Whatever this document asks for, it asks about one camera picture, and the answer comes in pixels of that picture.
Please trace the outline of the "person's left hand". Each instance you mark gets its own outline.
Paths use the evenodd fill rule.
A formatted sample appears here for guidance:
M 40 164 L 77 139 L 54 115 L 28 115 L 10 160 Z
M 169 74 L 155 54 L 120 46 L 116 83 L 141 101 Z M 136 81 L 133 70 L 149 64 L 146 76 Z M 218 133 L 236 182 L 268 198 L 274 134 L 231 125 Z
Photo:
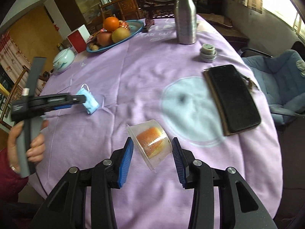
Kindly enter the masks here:
M 7 142 L 8 162 L 16 173 L 20 172 L 16 140 L 22 132 L 23 124 L 24 122 L 19 122 L 11 128 Z M 42 133 L 39 133 L 39 135 L 32 140 L 30 149 L 26 152 L 28 160 L 35 164 L 40 163 L 44 158 L 43 154 L 45 150 L 45 137 Z

